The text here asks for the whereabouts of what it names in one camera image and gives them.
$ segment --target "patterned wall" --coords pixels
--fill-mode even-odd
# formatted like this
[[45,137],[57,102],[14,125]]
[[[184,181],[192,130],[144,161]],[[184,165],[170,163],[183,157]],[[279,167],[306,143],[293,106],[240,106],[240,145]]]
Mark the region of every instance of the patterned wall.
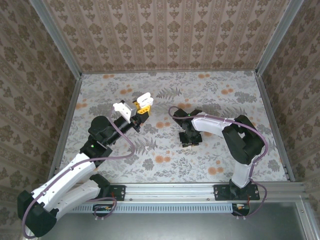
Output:
[[297,181],[320,223],[320,0],[305,0],[263,73]]
[[18,239],[17,195],[45,182],[75,79],[36,11],[0,1],[0,239]]
[[45,0],[83,72],[254,69],[289,0]]

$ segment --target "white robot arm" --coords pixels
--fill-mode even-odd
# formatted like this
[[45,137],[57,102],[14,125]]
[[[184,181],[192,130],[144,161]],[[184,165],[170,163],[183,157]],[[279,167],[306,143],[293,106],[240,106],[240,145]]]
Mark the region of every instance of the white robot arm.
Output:
[[199,145],[202,142],[200,132],[208,132],[224,138],[231,155],[236,160],[230,180],[230,189],[234,195],[237,195],[237,190],[240,192],[250,183],[252,163],[261,153],[265,144],[254,132],[226,121],[226,119],[233,120],[236,123],[245,124],[255,129],[250,120],[243,115],[237,118],[223,118],[222,120],[209,117],[177,119],[197,115],[206,116],[206,113],[194,110],[187,114],[182,109],[178,109],[173,115],[173,120],[184,129],[184,132],[179,133],[182,147]]
[[[114,121],[118,131],[126,133],[129,129],[134,128],[139,132],[140,125],[149,118],[152,103],[153,98],[149,92],[140,96],[133,103],[124,101],[115,103],[114,110],[121,113],[121,117]],[[93,161],[95,158],[106,158],[112,153],[112,149],[108,146],[121,137],[118,131],[105,116],[97,116],[91,122],[88,130],[90,135],[80,149],[80,153],[48,182],[31,193],[24,190],[18,195],[17,215],[21,220],[27,208],[38,198],[31,206],[25,220],[26,226],[36,237],[42,237],[49,232],[57,220],[81,203],[95,198],[111,197],[110,194],[114,193],[116,187],[111,186],[108,180],[100,174],[92,175],[79,187],[69,190],[85,176],[92,174],[94,169],[104,161]],[[114,197],[119,200],[119,198],[124,198],[124,195],[120,193]]]

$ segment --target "metal frame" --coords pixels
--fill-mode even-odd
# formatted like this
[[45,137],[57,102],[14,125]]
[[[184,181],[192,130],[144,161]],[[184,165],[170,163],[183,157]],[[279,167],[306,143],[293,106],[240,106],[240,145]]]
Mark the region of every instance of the metal frame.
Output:
[[274,112],[272,111],[272,107],[268,98],[268,94],[264,85],[264,82],[262,80],[262,77],[259,73],[254,73],[255,75],[255,80],[256,83],[258,85],[259,91],[260,91],[260,95],[262,98],[262,102],[266,111],[266,115],[268,117],[270,126],[271,126],[271,130],[274,136],[274,141],[275,144],[277,146],[278,152],[279,152],[279,156],[285,166],[285,170],[287,171],[287,174],[289,176],[290,181],[294,182],[295,181],[295,176],[294,173],[292,171],[292,168],[290,166],[290,162],[289,162],[289,158],[287,156],[287,152],[285,149],[285,145],[282,141],[281,135],[280,135],[280,131],[276,122],[276,118],[274,115]]
[[[264,181],[259,182],[267,189],[266,203],[300,202],[308,199],[302,182]],[[181,204],[181,203],[245,203],[241,200],[216,201],[214,185],[229,184],[228,182],[204,183],[121,183],[125,185],[125,200],[123,204]],[[260,197],[265,190],[258,187]]]
[[65,147],[66,147],[66,143],[67,143],[67,139],[68,139],[68,135],[69,135],[69,131],[70,131],[70,126],[72,123],[72,118],[74,116],[76,104],[78,101],[78,96],[79,96],[80,90],[81,90],[81,84],[82,84],[81,79],[79,79],[78,81],[75,82],[75,86],[73,89],[73,93],[72,93],[72,97],[71,97],[70,104],[68,107],[68,111],[66,112],[66,115],[65,115],[65,120],[64,120],[63,127],[62,127],[59,142],[56,146],[55,154],[54,154],[53,161],[51,164],[50,172],[48,175],[48,180],[50,180],[54,176],[57,165],[61,162],[62,157],[64,155],[64,151],[65,151]]
[[268,45],[266,46],[259,63],[256,66],[257,72],[262,75],[272,56],[275,54],[280,42],[284,38],[289,26],[294,20],[304,0],[292,0],[289,2],[285,12],[277,25]]
[[[93,214],[94,206],[101,203],[84,203],[75,207],[71,214]],[[115,214],[230,214],[232,203],[130,203],[118,202],[113,211]]]
[[197,72],[243,72],[243,71],[255,71],[254,68],[244,68],[244,69],[167,69],[167,70],[124,70],[124,71],[92,71],[86,72],[84,71],[82,74],[84,75],[92,75],[92,74],[147,74],[147,73],[197,73]]
[[296,202],[296,208],[302,223],[306,239],[319,239],[319,228],[315,223],[315,216],[311,210],[310,203],[301,201]]
[[40,17],[45,29],[49,32],[52,40],[59,49],[59,52],[63,56],[66,64],[69,66],[69,69],[73,73],[75,79],[78,81],[81,77],[81,68],[79,67],[77,61],[75,60],[70,48],[66,44],[62,34],[60,33],[58,27],[55,24],[55,21],[51,17],[49,10],[46,7],[44,1],[39,0],[30,0],[33,8]]

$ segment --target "table surface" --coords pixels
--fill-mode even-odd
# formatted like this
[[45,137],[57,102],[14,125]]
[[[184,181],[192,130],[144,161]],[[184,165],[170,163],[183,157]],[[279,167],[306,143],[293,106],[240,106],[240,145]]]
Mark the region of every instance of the table surface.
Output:
[[[107,160],[96,171],[111,183],[228,182],[235,160],[225,140],[202,134],[199,146],[182,148],[182,129],[168,116],[170,106],[186,112],[236,118],[246,115],[267,139],[269,151],[254,169],[257,181],[286,181],[253,71],[158,72],[82,75],[81,91],[60,164],[64,168],[88,139],[94,117],[108,114],[113,103],[132,102],[143,93],[154,98],[149,119],[140,133],[127,136],[136,151],[128,159]],[[123,156],[129,145],[119,139],[112,156]]]

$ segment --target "wire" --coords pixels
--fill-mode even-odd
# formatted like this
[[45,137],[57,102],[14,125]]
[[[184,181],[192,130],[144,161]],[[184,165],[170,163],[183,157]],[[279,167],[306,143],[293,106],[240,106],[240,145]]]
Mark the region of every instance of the wire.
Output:
[[239,218],[239,216],[243,216],[240,212],[236,211],[236,210],[233,210],[234,213],[238,214],[238,216],[236,216],[236,219]]
[[246,201],[246,204],[249,206],[250,208],[250,196],[248,195],[248,201]]
[[114,205],[113,205],[113,208],[110,210],[110,212],[105,215],[105,216],[97,216],[97,210],[100,209],[100,208],[103,208],[104,206],[103,205],[99,205],[99,206],[95,206],[94,208],[94,212],[93,212],[93,215],[95,216],[95,219],[101,219],[101,220],[104,220],[108,217],[110,217],[110,215],[114,212],[114,210],[116,209],[117,207],[117,199],[114,198],[114,197],[101,197],[101,198],[97,198],[97,199],[91,199],[89,201],[87,201],[88,203],[90,202],[97,202],[97,201],[102,201],[102,200],[113,200],[114,202]]
[[130,141],[130,139],[124,135],[124,133],[122,131],[120,131],[120,129],[115,125],[115,123],[112,121],[111,119],[111,115],[114,111],[114,107],[111,108],[111,110],[108,113],[107,119],[109,120],[109,122],[111,123],[111,125],[113,126],[113,128],[129,143],[129,145],[131,146],[131,152],[128,155],[125,156],[109,156],[109,157],[97,157],[97,158],[88,158],[86,160],[82,160],[78,163],[75,163],[74,165],[72,165],[71,167],[69,167],[68,169],[66,169],[61,175],[59,175],[56,179],[54,179],[38,196],[36,196],[34,198],[34,200],[29,204],[29,206],[26,208],[23,218],[22,218],[22,222],[21,222],[21,226],[22,226],[22,234],[26,239],[34,239],[36,238],[36,236],[29,236],[26,233],[26,219],[28,216],[28,213],[30,212],[32,206],[42,197],[46,194],[46,192],[58,181],[60,180],[64,175],[66,175],[68,172],[72,171],[75,167],[87,163],[87,162],[95,162],[95,161],[101,161],[101,160],[118,160],[118,159],[126,159],[126,158],[130,158],[131,156],[134,155],[135,153],[135,146],[134,144]]
[[244,219],[245,218],[248,218],[248,217],[251,217],[253,216],[254,214],[256,214],[260,209],[261,207],[263,206],[263,204],[265,203],[266,199],[267,199],[267,194],[268,194],[268,191],[267,191],[267,188],[265,186],[263,186],[262,184],[254,181],[252,179],[252,175],[253,175],[253,172],[254,172],[254,168],[255,168],[255,165],[258,161],[260,161],[268,152],[268,143],[267,143],[267,140],[265,139],[265,137],[260,133],[258,132],[255,128],[253,127],[250,127],[248,125],[245,125],[243,123],[240,123],[240,122],[236,122],[234,120],[231,120],[231,119],[227,119],[227,118],[223,118],[223,117],[218,117],[218,116],[212,116],[212,115],[208,115],[208,114],[205,114],[205,115],[195,115],[195,116],[182,116],[182,117],[178,117],[178,116],[173,116],[170,111],[171,109],[180,109],[180,107],[177,107],[177,106],[171,106],[168,110],[168,114],[171,118],[173,119],[200,119],[200,118],[208,118],[208,119],[214,119],[214,120],[219,120],[219,121],[224,121],[224,122],[227,122],[227,123],[232,123],[232,124],[236,124],[240,127],[244,127],[246,129],[249,129],[250,131],[254,132],[255,134],[257,134],[259,136],[259,138],[263,141],[264,143],[264,152],[258,156],[255,160],[252,161],[252,165],[251,165],[251,169],[250,169],[250,172],[249,172],[249,179],[250,181],[253,183],[253,184],[256,184],[257,186],[260,186],[261,188],[264,189],[264,196],[263,196],[263,199],[261,200],[261,204],[259,205],[259,207],[254,210],[252,213],[250,213],[249,215],[247,216],[242,216]]

